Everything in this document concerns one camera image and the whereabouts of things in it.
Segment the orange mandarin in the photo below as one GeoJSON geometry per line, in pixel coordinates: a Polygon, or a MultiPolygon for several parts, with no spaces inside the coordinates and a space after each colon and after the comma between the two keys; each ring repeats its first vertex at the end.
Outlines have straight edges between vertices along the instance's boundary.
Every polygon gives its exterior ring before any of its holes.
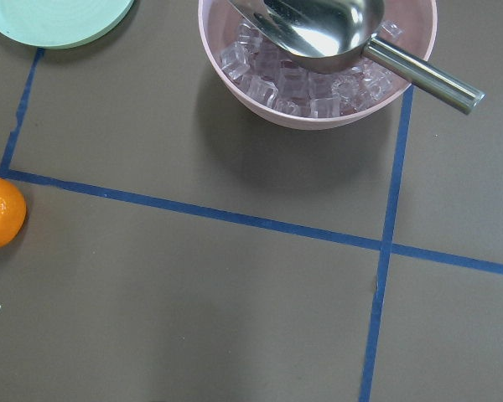
{"type": "Polygon", "coordinates": [[[27,205],[22,193],[15,185],[0,178],[0,247],[16,237],[26,213],[27,205]]]}

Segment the light green plate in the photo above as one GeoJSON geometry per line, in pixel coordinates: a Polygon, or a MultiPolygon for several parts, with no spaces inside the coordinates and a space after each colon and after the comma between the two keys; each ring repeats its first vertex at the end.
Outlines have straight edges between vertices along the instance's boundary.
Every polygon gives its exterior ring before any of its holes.
{"type": "Polygon", "coordinates": [[[0,1],[0,34],[29,46],[70,49],[113,30],[132,1],[0,1]]]}

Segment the clear ice cubes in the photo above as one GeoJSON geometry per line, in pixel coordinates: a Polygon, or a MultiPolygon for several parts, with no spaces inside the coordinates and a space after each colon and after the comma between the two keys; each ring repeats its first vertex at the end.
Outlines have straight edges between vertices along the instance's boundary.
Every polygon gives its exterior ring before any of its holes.
{"type": "Polygon", "coordinates": [[[400,78],[363,58],[330,75],[306,70],[244,18],[235,41],[220,52],[221,69],[241,92],[274,111],[336,118],[365,111],[395,92],[400,78]]]}

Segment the metal ice scoop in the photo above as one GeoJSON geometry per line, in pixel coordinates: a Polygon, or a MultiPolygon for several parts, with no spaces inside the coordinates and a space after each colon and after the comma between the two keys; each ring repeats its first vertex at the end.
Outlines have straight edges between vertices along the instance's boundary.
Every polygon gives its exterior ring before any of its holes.
{"type": "Polygon", "coordinates": [[[331,74],[363,57],[468,115],[485,93],[383,39],[383,1],[231,1],[261,34],[307,70],[331,74]]]}

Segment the pink bowl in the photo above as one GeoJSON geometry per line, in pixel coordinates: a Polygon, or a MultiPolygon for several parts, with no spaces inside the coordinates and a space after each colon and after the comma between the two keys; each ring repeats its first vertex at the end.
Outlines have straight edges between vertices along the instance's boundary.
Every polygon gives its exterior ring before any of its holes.
{"type": "MultiPolygon", "coordinates": [[[[437,3],[427,1],[386,1],[385,19],[403,30],[397,45],[420,59],[429,59],[438,29],[437,3]]],[[[393,83],[392,93],[376,105],[347,116],[308,118],[274,111],[247,96],[221,69],[220,52],[236,38],[241,15],[227,1],[199,1],[198,24],[202,44],[213,69],[227,89],[251,112],[273,124],[296,130],[318,131],[349,125],[389,106],[403,95],[410,84],[400,78],[393,83]]]]}

